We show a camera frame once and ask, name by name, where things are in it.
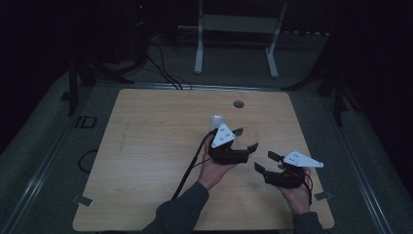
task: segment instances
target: table surface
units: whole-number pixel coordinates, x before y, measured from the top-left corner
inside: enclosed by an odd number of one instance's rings
[[[244,107],[236,108],[235,100]],[[195,230],[292,228],[281,193],[253,168],[257,162],[268,171],[280,171],[267,157],[268,151],[287,155],[296,149],[310,156],[287,94],[122,90],[83,194],[94,203],[79,205],[74,229],[141,230],[146,226],[157,207],[173,195],[209,131],[212,115],[222,115],[232,130],[256,130],[259,146],[246,164],[239,164],[212,188]],[[182,192],[196,181],[200,168],[194,168]],[[313,194],[322,192],[315,169],[311,177]],[[325,199],[313,197],[312,211],[319,214],[324,228],[334,225]]]

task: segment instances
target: human hand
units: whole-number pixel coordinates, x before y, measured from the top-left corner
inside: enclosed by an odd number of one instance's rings
[[[309,168],[304,168],[304,173],[308,175],[305,178],[305,182],[308,184],[311,170]],[[304,184],[301,184],[298,188],[277,188],[282,193],[282,196],[286,200],[293,215],[300,215],[310,211],[309,196],[311,196],[311,194],[309,194],[309,191]]]
[[[221,181],[222,177],[234,168],[236,165],[220,165],[215,163],[213,160],[210,159],[208,154],[210,142],[212,141],[213,136],[209,136],[206,139],[204,144],[204,155],[203,155],[203,162],[200,175],[198,177],[198,182],[202,184],[208,191],[215,186],[219,181]]]

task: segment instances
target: cable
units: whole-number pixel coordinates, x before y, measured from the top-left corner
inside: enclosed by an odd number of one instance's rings
[[[154,64],[156,68],[158,68],[158,70],[161,72],[161,75],[162,75],[165,79],[167,79],[177,90],[179,90],[179,88],[174,84],[174,78],[170,79],[170,77],[168,77],[168,76],[164,73],[164,71],[162,70],[162,68],[161,68],[155,61],[153,61],[149,56],[148,56],[148,60],[149,60],[150,62],[152,62],[152,64]]]
[[[194,158],[192,159],[191,164],[189,165],[188,169],[186,170],[185,175],[183,176],[182,180],[180,181],[178,187],[176,188],[176,191],[173,194],[171,200],[174,200],[178,197],[180,191],[182,190],[183,185],[185,184],[186,179],[188,178],[188,176],[191,173],[192,169],[195,167],[194,165],[197,162],[198,155],[200,154],[201,149],[203,148],[207,138],[212,134],[213,134],[213,131],[207,133],[206,136],[204,137],[203,141],[201,141],[201,144],[198,147],[197,153],[195,154]]]
[[[306,188],[307,188],[307,190],[309,191],[309,202],[310,202],[310,205],[313,203],[313,199],[312,199],[312,192],[313,192],[313,180],[310,178],[310,176],[308,175],[308,174],[305,174],[309,179],[310,179],[310,182],[311,182],[311,188],[310,188],[310,186],[309,186],[309,184],[308,183],[306,183],[305,181],[303,182],[304,183],[304,186],[306,186]]]
[[[79,169],[80,169],[82,172],[87,173],[87,174],[90,174],[90,173],[91,173],[90,170],[87,170],[87,169],[85,169],[85,168],[82,166],[82,161],[85,159],[85,157],[86,157],[87,155],[89,155],[90,153],[94,153],[94,152],[97,153],[97,149],[89,150],[88,152],[84,153],[84,154],[80,157],[80,159],[79,159],[79,161],[78,161],[78,167],[79,167]]]
[[[153,70],[150,70],[150,69],[148,69],[148,68],[142,67],[142,69],[145,70],[145,71],[149,71],[149,72],[158,74],[158,75],[160,75],[160,76],[163,76],[163,74],[161,74],[161,73],[159,73],[159,72],[156,72],[156,71],[153,71]],[[172,77],[181,80],[183,83],[185,83],[186,85],[189,86],[189,89],[190,89],[190,90],[192,90],[192,85],[191,85],[191,83],[186,82],[182,77],[179,77],[179,76],[172,76]]]
[[[159,53],[161,54],[162,68],[163,68],[163,70],[165,71],[165,73],[167,74],[167,76],[168,76],[168,77],[171,77],[171,78],[176,77],[176,78],[180,79],[183,83],[189,85],[189,86],[191,87],[191,90],[192,90],[192,85],[191,85],[190,83],[188,83],[184,78],[178,77],[178,76],[172,76],[172,75],[170,75],[170,74],[167,73],[167,70],[165,69],[165,63],[164,63],[164,53],[162,52],[161,47],[159,47],[158,45],[156,45],[156,44],[154,44],[154,43],[151,43],[151,44],[149,44],[149,45],[157,48],[158,51],[159,51]]]
[[[202,163],[204,163],[204,162],[206,162],[206,161],[209,161],[209,160],[211,160],[212,158],[208,158],[208,159],[206,159],[206,160],[204,160],[203,162],[201,162],[201,163],[197,163],[196,165],[194,165],[194,167],[192,167],[192,168],[195,168],[195,167],[197,167],[198,165],[201,165]]]

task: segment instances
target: small round object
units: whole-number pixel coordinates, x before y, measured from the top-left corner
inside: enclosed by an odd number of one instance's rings
[[[238,109],[241,109],[244,107],[244,102],[241,100],[234,100],[234,106]]]

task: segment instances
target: dark background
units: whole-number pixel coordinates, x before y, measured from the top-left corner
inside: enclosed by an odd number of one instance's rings
[[[55,79],[66,72],[73,50],[101,61],[116,62],[128,55],[122,45],[133,46],[131,36],[125,33],[133,22],[131,1],[117,2],[119,8],[110,1],[97,0],[0,3],[1,152]],[[205,5],[206,12],[260,17],[270,16],[269,6],[274,4],[269,0],[210,2]],[[138,17],[172,39],[178,25],[198,24],[198,1],[136,3],[144,6]],[[250,10],[251,4],[256,11]],[[321,53],[318,69],[328,67],[332,59],[343,64],[347,86],[355,93],[410,194],[412,14],[412,3],[407,0],[291,0],[282,25],[282,31],[298,31],[303,36],[307,31],[331,33],[333,46]]]

